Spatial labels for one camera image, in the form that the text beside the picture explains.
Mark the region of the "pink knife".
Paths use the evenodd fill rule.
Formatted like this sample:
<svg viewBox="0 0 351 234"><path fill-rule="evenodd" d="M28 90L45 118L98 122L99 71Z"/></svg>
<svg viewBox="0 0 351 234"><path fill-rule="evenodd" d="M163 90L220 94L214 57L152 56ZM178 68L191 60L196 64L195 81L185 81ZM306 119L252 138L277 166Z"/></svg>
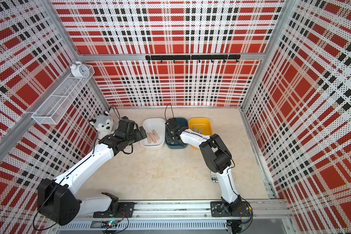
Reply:
<svg viewBox="0 0 351 234"><path fill-rule="evenodd" d="M157 139L156 139L156 137L155 137L155 135L154 135L153 133L149 133L149 136L150 136L151 141L152 141L153 143L157 143Z"/></svg>
<svg viewBox="0 0 351 234"><path fill-rule="evenodd" d="M156 130L152 130L152 133L154 134L156 140L160 140L160 137L159 137L158 133L156 132Z"/></svg>
<svg viewBox="0 0 351 234"><path fill-rule="evenodd" d="M152 143L152 138L150 136L149 133L146 133L147 134L147 141L148 141L148 144L151 144Z"/></svg>

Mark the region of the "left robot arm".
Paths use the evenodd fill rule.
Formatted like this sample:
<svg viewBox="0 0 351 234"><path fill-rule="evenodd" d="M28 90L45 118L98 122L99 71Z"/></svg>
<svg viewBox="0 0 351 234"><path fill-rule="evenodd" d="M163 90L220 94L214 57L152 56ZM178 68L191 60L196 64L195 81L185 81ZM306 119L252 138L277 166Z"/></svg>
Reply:
<svg viewBox="0 0 351 234"><path fill-rule="evenodd" d="M100 197L87 199L78 199L76 194L104 163L146 137L142 126L138 126L128 117L122 117L115 132L99 139L93 150L81 161L55 179L43 179L40 182L37 188L37 213L60 226L70 223L79 215L118 214L119 199L110 193L103 192Z"/></svg>

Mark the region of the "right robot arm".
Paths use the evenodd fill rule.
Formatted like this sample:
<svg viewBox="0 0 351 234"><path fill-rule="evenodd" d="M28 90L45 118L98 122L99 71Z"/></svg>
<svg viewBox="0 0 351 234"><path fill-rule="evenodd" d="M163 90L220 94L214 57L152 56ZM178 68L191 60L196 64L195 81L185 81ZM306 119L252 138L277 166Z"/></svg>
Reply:
<svg viewBox="0 0 351 234"><path fill-rule="evenodd" d="M179 145L189 144L201 151L206 166L216 174L220 189L221 200L227 212L233 213L242 205L241 196L238 194L233 180L232 154L219 135L203 135L192 131L188 127L177 123L176 118L168 119L165 123L167 129L166 140Z"/></svg>

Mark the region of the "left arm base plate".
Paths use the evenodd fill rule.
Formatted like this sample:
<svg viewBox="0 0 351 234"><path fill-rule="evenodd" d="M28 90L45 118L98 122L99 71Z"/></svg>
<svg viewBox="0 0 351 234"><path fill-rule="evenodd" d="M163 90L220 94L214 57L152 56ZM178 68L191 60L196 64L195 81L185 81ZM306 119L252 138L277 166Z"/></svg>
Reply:
<svg viewBox="0 0 351 234"><path fill-rule="evenodd" d="M106 211L94 212L93 218L122 218L123 215L131 218L133 216L134 205L134 202L112 201Z"/></svg>

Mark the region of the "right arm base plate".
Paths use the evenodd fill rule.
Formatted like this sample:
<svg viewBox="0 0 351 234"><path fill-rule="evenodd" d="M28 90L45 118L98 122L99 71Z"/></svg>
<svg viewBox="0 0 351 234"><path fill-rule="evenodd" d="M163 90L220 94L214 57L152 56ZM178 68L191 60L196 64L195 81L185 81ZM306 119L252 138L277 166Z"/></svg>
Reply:
<svg viewBox="0 0 351 234"><path fill-rule="evenodd" d="M223 201L212 201L210 202L210 209L212 217L249 218L251 216L248 203L245 201L235 208L230 207Z"/></svg>

